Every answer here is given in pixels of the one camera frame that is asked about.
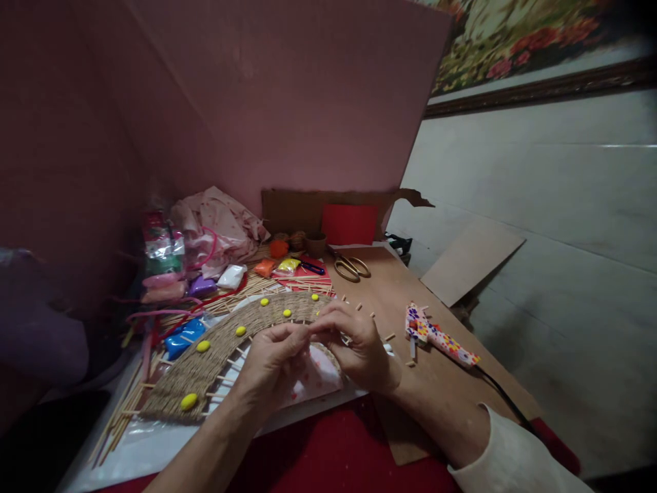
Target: small pot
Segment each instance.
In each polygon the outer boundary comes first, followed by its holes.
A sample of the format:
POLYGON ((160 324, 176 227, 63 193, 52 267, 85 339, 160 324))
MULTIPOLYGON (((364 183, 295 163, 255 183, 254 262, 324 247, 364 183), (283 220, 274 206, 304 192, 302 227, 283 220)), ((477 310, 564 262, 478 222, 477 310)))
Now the small pot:
POLYGON ((311 233, 306 235, 306 254, 312 258, 322 258, 326 249, 326 235, 324 233, 311 233))

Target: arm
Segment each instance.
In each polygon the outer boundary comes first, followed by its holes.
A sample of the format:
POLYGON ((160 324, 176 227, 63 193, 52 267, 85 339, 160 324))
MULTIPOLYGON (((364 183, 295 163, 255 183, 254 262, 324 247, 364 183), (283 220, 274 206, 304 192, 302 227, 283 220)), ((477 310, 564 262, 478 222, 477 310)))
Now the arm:
POLYGON ((456 412, 452 404, 457 396, 429 388, 410 368, 388 356, 372 318, 334 301, 324 307, 310 330, 358 386, 388 397, 409 413, 453 466, 466 466, 481 456, 490 433, 486 411, 472 407, 456 412), (339 332, 352 339, 349 347, 339 332))
POLYGON ((231 391, 146 491, 225 491, 253 436, 297 380, 308 344, 304 325, 278 325, 255 336, 231 391))
POLYGON ((310 332, 357 385, 388 397, 425 429, 464 493, 592 493, 531 433, 490 409, 454 405, 460 396, 441 392, 389 357, 374 321, 346 303, 324 307, 310 332), (340 332, 351 337, 349 347, 340 332))

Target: woven rope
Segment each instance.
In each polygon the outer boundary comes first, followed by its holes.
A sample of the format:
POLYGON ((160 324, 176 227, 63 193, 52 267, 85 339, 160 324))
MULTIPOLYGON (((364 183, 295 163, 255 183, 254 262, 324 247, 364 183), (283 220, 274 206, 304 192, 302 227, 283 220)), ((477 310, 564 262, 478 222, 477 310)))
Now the woven rope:
POLYGON ((235 349, 245 341, 248 342, 249 336, 253 337, 272 325, 316 320, 317 311, 328 305, 331 298, 320 296, 318 301, 313 301, 311 295, 311 292, 305 291, 272 294, 267 296, 267 306, 254 302, 235 310, 212 327, 205 337, 192 344, 168 369, 153 388, 139 416, 183 424, 202 421, 204 418, 201 413, 209 401, 206 393, 218 385, 217 375, 221 375, 226 367, 226 360, 235 353, 235 349), (292 312, 289 318, 283 315, 286 309, 292 312), (237 337, 235 330, 240 326, 246 327, 246 334, 237 337), (205 353, 196 350, 196 345, 202 340, 210 341, 210 349, 205 353), (190 411, 182 411, 180 401, 188 394, 198 395, 198 403, 190 411))

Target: red tablecloth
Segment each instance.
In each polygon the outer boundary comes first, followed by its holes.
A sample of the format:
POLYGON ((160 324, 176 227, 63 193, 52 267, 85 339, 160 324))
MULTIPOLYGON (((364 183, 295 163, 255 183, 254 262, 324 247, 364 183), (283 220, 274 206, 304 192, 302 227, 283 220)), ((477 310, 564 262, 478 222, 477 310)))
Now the red tablecloth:
MULTIPOLYGON (((577 457, 542 420, 534 420, 551 454, 574 474, 577 457)), ((141 492, 155 477, 101 490, 141 492)), ((458 492, 444 462, 427 457, 397 467, 371 396, 367 395, 253 440, 230 492, 458 492)))

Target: pink wall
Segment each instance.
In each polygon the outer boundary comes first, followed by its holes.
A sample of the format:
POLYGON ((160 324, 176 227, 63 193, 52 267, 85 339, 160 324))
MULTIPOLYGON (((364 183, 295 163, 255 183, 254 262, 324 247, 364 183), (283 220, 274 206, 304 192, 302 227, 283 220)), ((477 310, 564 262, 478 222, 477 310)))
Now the pink wall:
POLYGON ((402 0, 71 0, 144 163, 217 185, 397 188, 448 34, 402 0))
POLYGON ((144 173, 68 4, 0 7, 0 245, 35 251, 88 315, 120 277, 144 173))

